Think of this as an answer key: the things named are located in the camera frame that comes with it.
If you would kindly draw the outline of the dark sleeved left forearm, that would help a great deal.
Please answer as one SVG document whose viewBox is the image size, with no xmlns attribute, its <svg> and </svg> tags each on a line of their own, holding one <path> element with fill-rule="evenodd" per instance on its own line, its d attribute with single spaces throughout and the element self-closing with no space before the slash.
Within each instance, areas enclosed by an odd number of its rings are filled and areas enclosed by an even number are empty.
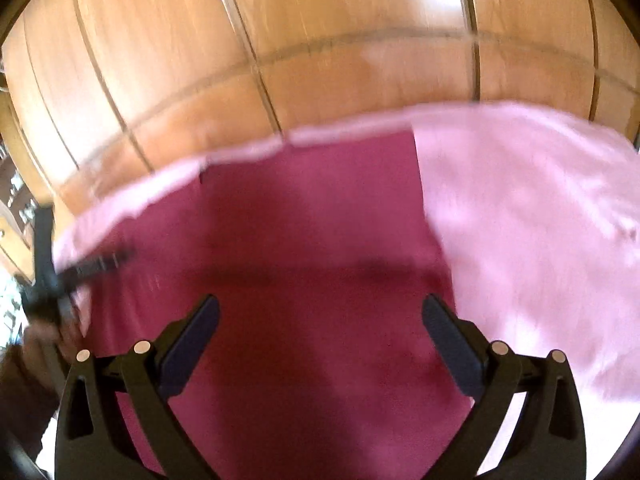
<svg viewBox="0 0 640 480">
<path fill-rule="evenodd" d="M 18 344 L 1 351 L 1 427 L 9 431 L 27 456 L 35 460 L 42 450 L 42 436 L 58 410 L 54 391 L 29 373 Z"/>
</svg>

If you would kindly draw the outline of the person's left hand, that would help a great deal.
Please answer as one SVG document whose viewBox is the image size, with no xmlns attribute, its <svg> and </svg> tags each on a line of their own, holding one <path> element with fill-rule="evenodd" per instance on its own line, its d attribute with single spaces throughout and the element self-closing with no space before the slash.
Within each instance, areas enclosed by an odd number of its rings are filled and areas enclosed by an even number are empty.
<svg viewBox="0 0 640 480">
<path fill-rule="evenodd" d="M 62 317 L 60 325 L 43 318 L 35 318 L 24 331 L 21 355 L 26 367 L 44 388 L 60 392 L 58 378 L 50 364 L 75 362 L 77 353 L 84 344 L 77 310 Z"/>
</svg>

